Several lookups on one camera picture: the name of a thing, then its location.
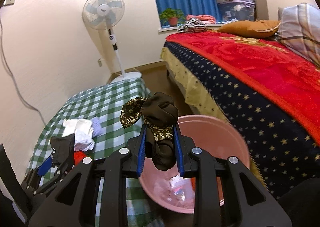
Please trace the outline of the red plastic bag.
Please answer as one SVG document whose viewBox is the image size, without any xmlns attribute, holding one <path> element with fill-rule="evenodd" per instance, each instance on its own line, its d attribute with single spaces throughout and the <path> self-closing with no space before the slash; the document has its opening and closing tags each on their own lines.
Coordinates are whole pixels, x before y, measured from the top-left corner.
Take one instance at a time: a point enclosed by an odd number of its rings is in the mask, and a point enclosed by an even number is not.
<svg viewBox="0 0 320 227">
<path fill-rule="evenodd" d="M 78 165 L 85 157 L 86 154 L 82 151 L 74 152 L 74 165 Z"/>
</svg>

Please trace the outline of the white bag green print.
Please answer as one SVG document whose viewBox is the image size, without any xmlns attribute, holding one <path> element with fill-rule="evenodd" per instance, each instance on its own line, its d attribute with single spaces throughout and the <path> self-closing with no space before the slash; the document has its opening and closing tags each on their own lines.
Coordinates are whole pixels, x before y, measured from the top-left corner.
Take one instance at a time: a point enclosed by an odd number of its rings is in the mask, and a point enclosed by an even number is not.
<svg viewBox="0 0 320 227">
<path fill-rule="evenodd" d="M 92 121 L 88 119 L 64 119 L 62 136 L 74 134 L 74 150 L 88 152 L 93 150 L 95 142 L 93 140 Z"/>
</svg>

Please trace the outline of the clear plastic bag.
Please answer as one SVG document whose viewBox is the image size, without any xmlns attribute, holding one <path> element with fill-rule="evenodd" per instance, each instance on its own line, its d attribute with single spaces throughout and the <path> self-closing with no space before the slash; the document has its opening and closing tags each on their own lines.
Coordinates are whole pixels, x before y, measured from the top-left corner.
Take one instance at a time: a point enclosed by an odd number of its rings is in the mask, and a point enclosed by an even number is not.
<svg viewBox="0 0 320 227">
<path fill-rule="evenodd" d="M 172 206 L 185 209 L 194 208 L 195 191 L 191 180 L 182 178 L 180 174 L 155 182 L 153 193 Z"/>
</svg>

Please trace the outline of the pink plastic basin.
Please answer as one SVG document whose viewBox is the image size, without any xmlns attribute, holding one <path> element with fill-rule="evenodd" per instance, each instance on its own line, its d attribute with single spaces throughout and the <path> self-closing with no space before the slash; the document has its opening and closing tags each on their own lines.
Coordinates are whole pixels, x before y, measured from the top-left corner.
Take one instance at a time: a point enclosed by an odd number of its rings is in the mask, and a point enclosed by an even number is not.
<svg viewBox="0 0 320 227">
<path fill-rule="evenodd" d="M 226 122 L 213 116 L 193 114 L 180 116 L 178 125 L 182 135 L 192 138 L 197 147 L 208 151 L 212 156 L 221 159 L 236 156 L 246 167 L 250 167 L 249 151 L 245 141 L 240 133 Z M 153 193 L 155 182 L 170 179 L 178 174 L 177 166 L 160 171 L 155 168 L 152 160 L 147 158 L 139 182 L 146 194 L 158 205 L 174 212 L 192 214 L 194 208 L 172 206 Z"/>
</svg>

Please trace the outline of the dark floral cloth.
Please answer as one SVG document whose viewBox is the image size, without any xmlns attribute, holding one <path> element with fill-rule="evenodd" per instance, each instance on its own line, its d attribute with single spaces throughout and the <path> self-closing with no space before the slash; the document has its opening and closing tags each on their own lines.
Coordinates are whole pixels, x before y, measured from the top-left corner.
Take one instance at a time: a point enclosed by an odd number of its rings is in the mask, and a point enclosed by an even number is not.
<svg viewBox="0 0 320 227">
<path fill-rule="evenodd" d="M 152 159 L 158 170 L 171 169 L 176 163 L 174 126 L 178 121 L 173 98 L 156 92 L 149 98 L 133 98 L 123 105 L 120 113 L 123 128 L 132 126 L 140 118 L 146 124 L 145 156 Z"/>
</svg>

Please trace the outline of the black packet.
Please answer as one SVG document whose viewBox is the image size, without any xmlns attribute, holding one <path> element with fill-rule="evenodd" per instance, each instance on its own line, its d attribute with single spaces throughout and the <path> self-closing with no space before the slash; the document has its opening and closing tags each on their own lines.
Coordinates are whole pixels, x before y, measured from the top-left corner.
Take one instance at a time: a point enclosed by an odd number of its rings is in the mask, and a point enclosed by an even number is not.
<svg viewBox="0 0 320 227">
<path fill-rule="evenodd" d="M 74 139 L 74 133 L 65 137 L 50 138 L 52 167 L 59 167 L 65 161 L 70 166 L 74 165 Z"/>
</svg>

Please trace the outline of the orange plastic bag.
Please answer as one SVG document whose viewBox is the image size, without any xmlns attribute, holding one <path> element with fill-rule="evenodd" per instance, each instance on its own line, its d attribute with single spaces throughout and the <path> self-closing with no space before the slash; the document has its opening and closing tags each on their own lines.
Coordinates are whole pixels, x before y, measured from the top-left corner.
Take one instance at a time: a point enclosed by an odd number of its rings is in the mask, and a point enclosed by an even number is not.
<svg viewBox="0 0 320 227">
<path fill-rule="evenodd" d="M 196 191 L 196 178 L 191 178 L 190 181 L 191 181 L 193 191 L 195 192 Z"/>
</svg>

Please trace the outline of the lilac foam net sheet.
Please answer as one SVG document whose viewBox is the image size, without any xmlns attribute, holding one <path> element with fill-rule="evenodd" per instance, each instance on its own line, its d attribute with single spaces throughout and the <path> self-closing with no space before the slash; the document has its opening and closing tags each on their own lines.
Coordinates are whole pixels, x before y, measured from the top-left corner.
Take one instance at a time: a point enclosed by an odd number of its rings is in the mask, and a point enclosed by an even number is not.
<svg viewBox="0 0 320 227">
<path fill-rule="evenodd" d="M 93 138 L 99 137 L 102 134 L 100 118 L 96 116 L 91 119 L 91 122 L 92 122 L 92 128 L 93 128 L 92 137 Z"/>
</svg>

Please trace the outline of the navy star bedsheet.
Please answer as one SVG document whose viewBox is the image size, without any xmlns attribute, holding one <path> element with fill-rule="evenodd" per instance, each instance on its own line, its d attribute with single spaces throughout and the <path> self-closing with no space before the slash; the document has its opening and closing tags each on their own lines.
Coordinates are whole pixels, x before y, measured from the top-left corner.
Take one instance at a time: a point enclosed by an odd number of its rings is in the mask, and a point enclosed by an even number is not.
<svg viewBox="0 0 320 227">
<path fill-rule="evenodd" d="M 251 172 L 274 197 L 319 177 L 319 145 L 277 105 L 180 44 L 166 42 L 161 57 L 188 105 L 227 122 L 242 135 Z"/>
</svg>

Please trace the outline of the red floral blanket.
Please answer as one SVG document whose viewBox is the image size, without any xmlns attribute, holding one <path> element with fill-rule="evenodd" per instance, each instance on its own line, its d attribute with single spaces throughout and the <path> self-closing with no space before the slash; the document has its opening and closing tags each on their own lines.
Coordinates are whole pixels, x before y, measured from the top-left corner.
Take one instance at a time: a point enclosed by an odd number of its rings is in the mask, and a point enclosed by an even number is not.
<svg viewBox="0 0 320 227">
<path fill-rule="evenodd" d="M 175 42 L 277 105 L 319 144 L 319 69 L 275 41 L 216 31 L 176 33 Z"/>
</svg>

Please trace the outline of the zebra striped cloth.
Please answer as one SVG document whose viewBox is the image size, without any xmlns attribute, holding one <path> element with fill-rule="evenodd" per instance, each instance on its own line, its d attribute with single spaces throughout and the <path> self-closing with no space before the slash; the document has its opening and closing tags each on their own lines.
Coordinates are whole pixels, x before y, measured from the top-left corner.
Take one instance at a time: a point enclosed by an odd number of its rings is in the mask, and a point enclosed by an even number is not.
<svg viewBox="0 0 320 227">
<path fill-rule="evenodd" d="M 184 22 L 177 29 L 177 33 L 197 33 L 204 32 L 207 30 L 207 27 L 203 22 L 198 18 L 191 18 Z"/>
</svg>

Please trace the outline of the potted green plant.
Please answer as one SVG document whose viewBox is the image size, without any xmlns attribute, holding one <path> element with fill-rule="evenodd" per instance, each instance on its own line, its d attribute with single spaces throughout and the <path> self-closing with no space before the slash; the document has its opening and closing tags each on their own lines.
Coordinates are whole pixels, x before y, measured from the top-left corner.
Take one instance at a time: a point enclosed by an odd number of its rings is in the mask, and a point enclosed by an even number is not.
<svg viewBox="0 0 320 227">
<path fill-rule="evenodd" d="M 159 15 L 162 23 L 167 22 L 171 27 L 177 26 L 185 21 L 184 12 L 181 9 L 167 8 Z"/>
</svg>

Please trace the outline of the white standing fan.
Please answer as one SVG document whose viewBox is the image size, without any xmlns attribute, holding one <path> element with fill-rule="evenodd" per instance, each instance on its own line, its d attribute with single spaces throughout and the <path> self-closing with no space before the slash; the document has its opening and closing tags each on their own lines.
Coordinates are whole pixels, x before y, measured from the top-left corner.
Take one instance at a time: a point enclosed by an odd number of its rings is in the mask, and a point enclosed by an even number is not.
<svg viewBox="0 0 320 227">
<path fill-rule="evenodd" d="M 124 12 L 124 0 L 87 0 L 82 9 L 82 19 L 85 25 L 97 31 L 107 31 L 109 42 L 113 47 L 120 67 L 120 75 L 116 76 L 111 81 L 112 83 L 142 77 L 140 71 L 125 72 L 120 59 L 113 27 L 120 22 Z"/>
</svg>

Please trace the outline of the pink folded clothes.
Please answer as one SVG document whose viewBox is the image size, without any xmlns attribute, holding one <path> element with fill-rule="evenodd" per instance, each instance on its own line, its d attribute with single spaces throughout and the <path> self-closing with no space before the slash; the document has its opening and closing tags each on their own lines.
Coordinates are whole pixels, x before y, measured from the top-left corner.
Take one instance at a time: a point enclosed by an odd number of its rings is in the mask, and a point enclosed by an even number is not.
<svg viewBox="0 0 320 227">
<path fill-rule="evenodd" d="M 188 14 L 186 16 L 186 20 L 190 20 L 193 18 L 200 20 L 204 24 L 215 24 L 216 23 L 216 19 L 211 15 L 206 15 L 206 14 L 191 15 L 191 14 Z"/>
</svg>

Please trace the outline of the orange brown pillow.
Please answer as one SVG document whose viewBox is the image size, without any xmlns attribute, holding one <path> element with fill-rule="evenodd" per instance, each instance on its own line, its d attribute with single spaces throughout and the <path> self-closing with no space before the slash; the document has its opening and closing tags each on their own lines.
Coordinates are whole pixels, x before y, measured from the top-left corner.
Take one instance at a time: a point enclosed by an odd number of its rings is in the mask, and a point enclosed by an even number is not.
<svg viewBox="0 0 320 227">
<path fill-rule="evenodd" d="M 221 26 L 221 33 L 238 35 L 246 38 L 268 38 L 274 35 L 279 28 L 278 20 L 235 21 Z"/>
</svg>

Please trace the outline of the plaid grey pillow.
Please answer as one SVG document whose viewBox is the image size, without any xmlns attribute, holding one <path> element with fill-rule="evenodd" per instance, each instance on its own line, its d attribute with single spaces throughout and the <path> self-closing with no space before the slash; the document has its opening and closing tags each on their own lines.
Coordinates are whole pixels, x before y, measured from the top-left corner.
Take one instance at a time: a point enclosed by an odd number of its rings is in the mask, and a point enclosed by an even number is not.
<svg viewBox="0 0 320 227">
<path fill-rule="evenodd" d="M 284 46 L 319 66 L 319 9 L 309 3 L 284 8 L 277 34 Z"/>
</svg>

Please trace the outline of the clear storage box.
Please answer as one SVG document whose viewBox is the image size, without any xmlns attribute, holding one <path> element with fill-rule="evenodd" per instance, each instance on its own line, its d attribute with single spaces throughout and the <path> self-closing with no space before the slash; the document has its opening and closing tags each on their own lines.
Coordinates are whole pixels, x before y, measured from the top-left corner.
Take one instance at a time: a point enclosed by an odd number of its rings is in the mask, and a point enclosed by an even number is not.
<svg viewBox="0 0 320 227">
<path fill-rule="evenodd" d="M 255 20 L 255 3 L 235 0 L 217 4 L 222 21 Z"/>
</svg>

